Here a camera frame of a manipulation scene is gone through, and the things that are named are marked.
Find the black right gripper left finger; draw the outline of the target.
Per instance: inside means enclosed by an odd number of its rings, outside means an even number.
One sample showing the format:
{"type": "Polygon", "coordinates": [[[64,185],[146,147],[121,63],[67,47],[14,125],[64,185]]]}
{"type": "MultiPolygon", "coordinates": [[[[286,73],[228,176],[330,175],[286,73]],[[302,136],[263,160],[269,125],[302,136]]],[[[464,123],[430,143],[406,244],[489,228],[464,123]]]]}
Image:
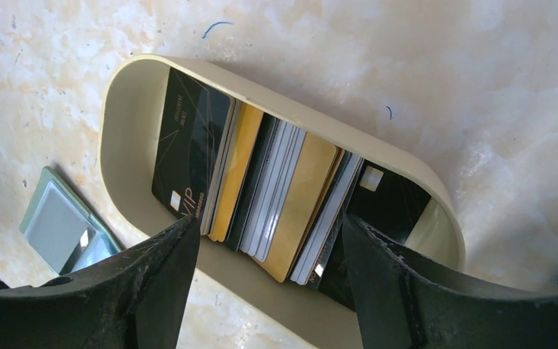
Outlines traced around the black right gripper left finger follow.
{"type": "Polygon", "coordinates": [[[192,217],[87,268],[0,290],[0,348],[175,348],[201,235],[192,217]]]}

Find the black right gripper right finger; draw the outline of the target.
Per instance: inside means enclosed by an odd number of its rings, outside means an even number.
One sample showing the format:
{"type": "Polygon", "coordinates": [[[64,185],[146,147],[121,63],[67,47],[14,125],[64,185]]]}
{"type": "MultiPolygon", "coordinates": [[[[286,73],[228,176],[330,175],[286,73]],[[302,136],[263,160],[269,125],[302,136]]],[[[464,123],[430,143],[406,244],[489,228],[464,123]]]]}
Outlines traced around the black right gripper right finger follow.
{"type": "Polygon", "coordinates": [[[460,273],[352,215],[343,244],[364,348],[558,348],[558,293],[460,273]]]}

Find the green card holder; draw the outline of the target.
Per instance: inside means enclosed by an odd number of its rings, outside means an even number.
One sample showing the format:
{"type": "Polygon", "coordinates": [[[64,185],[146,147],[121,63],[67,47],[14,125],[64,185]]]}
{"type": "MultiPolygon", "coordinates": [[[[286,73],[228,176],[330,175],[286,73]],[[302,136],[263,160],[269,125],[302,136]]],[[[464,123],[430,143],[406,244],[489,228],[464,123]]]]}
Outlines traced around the green card holder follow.
{"type": "Polygon", "coordinates": [[[20,231],[60,276],[122,251],[106,225],[51,167],[41,170],[20,231]]]}

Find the thin card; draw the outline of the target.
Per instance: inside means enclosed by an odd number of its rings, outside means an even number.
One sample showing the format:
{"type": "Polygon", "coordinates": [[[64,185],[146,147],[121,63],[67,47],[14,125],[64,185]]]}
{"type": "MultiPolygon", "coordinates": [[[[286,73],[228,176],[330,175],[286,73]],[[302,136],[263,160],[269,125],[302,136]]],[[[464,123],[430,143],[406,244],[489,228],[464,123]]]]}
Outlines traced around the thin card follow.
{"type": "Polygon", "coordinates": [[[50,181],[22,232],[47,265],[60,275],[96,263],[95,232],[65,193],[50,181]]]}

